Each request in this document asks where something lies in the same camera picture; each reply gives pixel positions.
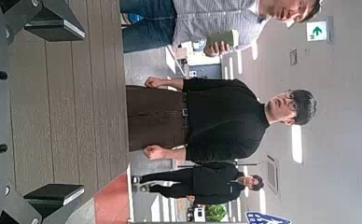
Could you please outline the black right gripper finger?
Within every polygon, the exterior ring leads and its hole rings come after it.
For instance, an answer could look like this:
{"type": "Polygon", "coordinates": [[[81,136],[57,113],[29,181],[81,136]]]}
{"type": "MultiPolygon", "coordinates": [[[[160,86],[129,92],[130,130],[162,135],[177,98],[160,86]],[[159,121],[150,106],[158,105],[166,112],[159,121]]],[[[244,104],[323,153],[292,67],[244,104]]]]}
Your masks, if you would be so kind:
{"type": "Polygon", "coordinates": [[[81,203],[83,185],[47,184],[6,205],[6,224],[65,224],[81,203]]]}
{"type": "Polygon", "coordinates": [[[86,33],[65,0],[5,0],[7,41],[25,30],[48,42],[81,41],[86,33]]]}

